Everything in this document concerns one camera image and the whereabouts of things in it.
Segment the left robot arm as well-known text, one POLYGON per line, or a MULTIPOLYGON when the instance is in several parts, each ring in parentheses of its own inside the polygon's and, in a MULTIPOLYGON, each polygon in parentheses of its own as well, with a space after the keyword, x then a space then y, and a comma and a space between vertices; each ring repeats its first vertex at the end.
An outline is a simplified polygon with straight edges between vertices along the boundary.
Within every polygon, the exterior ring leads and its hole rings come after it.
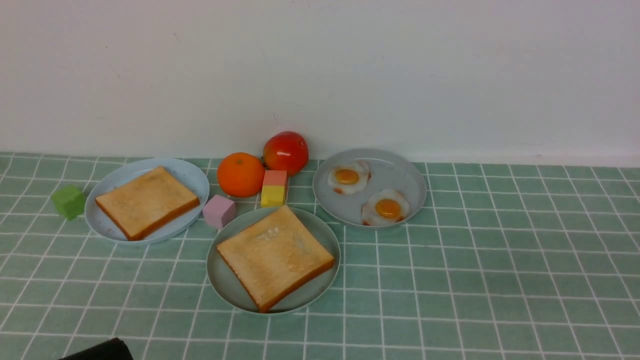
POLYGON ((62 357, 61 360, 133 360, 130 349, 118 337, 62 357))

